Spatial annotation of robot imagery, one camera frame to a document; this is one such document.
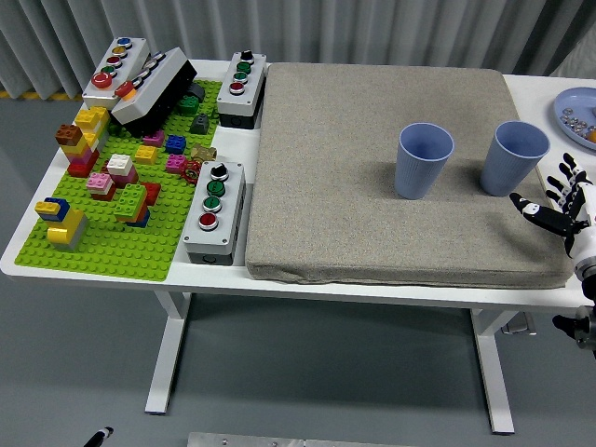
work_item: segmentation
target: green button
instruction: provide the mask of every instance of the green button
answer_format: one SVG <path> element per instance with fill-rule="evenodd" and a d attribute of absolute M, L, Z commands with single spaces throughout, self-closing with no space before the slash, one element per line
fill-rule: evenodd
<path fill-rule="evenodd" d="M 220 182 L 219 180 L 210 181 L 209 183 L 207 183 L 207 192 L 210 196 L 223 196 L 225 194 L 224 182 Z"/>
<path fill-rule="evenodd" d="M 217 212 L 222 208 L 222 201 L 216 196 L 209 196 L 203 200 L 203 210 Z"/>
<path fill-rule="evenodd" d="M 244 72 L 237 72 L 236 74 L 234 74 L 234 80 L 237 82 L 245 81 L 247 77 L 249 76 Z"/>
<path fill-rule="evenodd" d="M 239 62 L 236 69 L 248 75 L 251 72 L 251 65 L 248 62 Z"/>

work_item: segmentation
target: table leg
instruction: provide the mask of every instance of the table leg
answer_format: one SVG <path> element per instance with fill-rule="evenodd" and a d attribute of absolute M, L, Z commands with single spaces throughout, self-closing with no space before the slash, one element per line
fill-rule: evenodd
<path fill-rule="evenodd" d="M 190 293 L 156 291 L 156 296 L 168 313 L 168 321 L 161 340 L 145 412 L 165 414 L 168 408 L 169 389 L 176 373 L 178 352 L 183 340 Z"/>
<path fill-rule="evenodd" d="M 471 310 L 491 427 L 494 433 L 501 435 L 513 434 L 514 430 L 494 333 L 516 314 L 515 311 Z"/>

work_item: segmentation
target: gray cushion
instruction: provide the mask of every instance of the gray cushion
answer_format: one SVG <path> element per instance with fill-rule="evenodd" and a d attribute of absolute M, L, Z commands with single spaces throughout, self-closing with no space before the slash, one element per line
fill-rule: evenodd
<path fill-rule="evenodd" d="M 562 240 L 479 178 L 494 128 L 518 119 L 490 70 L 275 63 L 269 68 L 246 265 L 254 278 L 545 289 L 571 276 Z M 393 191 L 400 130 L 448 129 L 430 192 Z M 516 190 L 546 203 L 535 171 Z"/>

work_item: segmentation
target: yellow floor stripe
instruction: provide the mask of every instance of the yellow floor stripe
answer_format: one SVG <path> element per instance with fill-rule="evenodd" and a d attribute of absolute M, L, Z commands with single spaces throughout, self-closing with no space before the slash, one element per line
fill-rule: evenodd
<path fill-rule="evenodd" d="M 0 99 L 11 99 L 7 91 L 0 91 Z M 17 100 L 41 100 L 39 95 L 34 91 L 25 91 Z M 46 101 L 83 101 L 83 96 L 75 95 L 74 98 L 69 98 L 66 93 L 54 93 L 47 98 Z"/>

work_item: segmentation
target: metal plate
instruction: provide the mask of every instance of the metal plate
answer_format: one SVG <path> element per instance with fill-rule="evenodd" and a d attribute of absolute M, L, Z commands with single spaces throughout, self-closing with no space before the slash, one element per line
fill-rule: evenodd
<path fill-rule="evenodd" d="M 292 440 L 218 433 L 193 432 L 188 436 L 188 447 L 406 447 L 385 444 L 367 444 L 335 440 Z"/>

